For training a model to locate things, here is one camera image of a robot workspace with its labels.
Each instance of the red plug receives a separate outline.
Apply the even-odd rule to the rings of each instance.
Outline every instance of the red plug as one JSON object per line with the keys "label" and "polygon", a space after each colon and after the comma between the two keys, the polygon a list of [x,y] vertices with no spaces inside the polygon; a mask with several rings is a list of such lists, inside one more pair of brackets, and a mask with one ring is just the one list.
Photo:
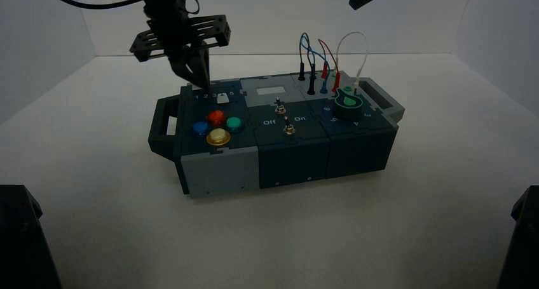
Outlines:
{"label": "red plug", "polygon": [[324,62],[324,69],[322,70],[322,78],[327,76],[327,62]]}
{"label": "red plug", "polygon": [[335,83],[333,84],[333,89],[331,90],[331,92],[336,92],[337,89],[339,88],[340,83],[341,83],[341,73],[337,72],[337,74],[335,74]]}

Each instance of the white wire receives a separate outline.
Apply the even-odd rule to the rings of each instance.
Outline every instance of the white wire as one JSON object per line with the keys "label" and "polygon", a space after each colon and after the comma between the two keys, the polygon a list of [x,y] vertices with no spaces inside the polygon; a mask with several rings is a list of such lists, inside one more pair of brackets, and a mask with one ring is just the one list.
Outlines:
{"label": "white wire", "polygon": [[360,76],[361,76],[361,71],[363,70],[363,67],[365,66],[365,63],[367,62],[367,57],[369,56],[370,54],[370,51],[369,51],[369,42],[367,40],[367,36],[361,32],[361,31],[355,31],[355,32],[350,32],[348,34],[346,34],[340,41],[339,41],[339,44],[337,45],[337,57],[335,58],[335,62],[337,63],[337,66],[339,65],[339,51],[341,49],[341,43],[343,43],[343,41],[350,35],[352,34],[358,34],[358,35],[361,35],[363,36],[363,38],[365,39],[365,58],[363,58],[363,63],[361,64],[361,67],[359,67],[359,70],[357,71],[357,75],[355,76],[355,82],[354,82],[354,86],[355,87],[358,87],[359,86],[359,79],[360,79]]}

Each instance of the black plug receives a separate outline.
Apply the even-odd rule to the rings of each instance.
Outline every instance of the black plug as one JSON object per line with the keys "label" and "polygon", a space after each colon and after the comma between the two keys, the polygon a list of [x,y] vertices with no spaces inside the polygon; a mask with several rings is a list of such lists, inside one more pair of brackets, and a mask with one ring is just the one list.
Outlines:
{"label": "black plug", "polygon": [[305,64],[302,62],[299,64],[299,77],[297,79],[300,81],[305,80]]}
{"label": "black plug", "polygon": [[307,94],[314,95],[315,94],[315,79],[317,78],[316,75],[316,69],[315,65],[311,65],[311,77],[309,78],[309,90],[307,91]]}

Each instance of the blue plug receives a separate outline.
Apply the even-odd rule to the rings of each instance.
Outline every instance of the blue plug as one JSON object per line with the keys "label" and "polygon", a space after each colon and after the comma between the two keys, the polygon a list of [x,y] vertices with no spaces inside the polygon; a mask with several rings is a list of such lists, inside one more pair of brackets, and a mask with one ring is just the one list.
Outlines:
{"label": "blue plug", "polygon": [[324,81],[322,82],[322,88],[320,89],[320,93],[322,94],[326,94],[327,93],[327,77],[324,79]]}

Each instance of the blue button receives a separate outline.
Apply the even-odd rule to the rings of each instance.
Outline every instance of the blue button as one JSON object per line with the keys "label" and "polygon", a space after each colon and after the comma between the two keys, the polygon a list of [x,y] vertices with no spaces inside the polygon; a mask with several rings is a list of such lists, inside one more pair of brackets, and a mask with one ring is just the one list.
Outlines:
{"label": "blue button", "polygon": [[206,135],[208,129],[210,129],[210,125],[206,122],[196,122],[195,124],[193,124],[194,133],[201,137]]}

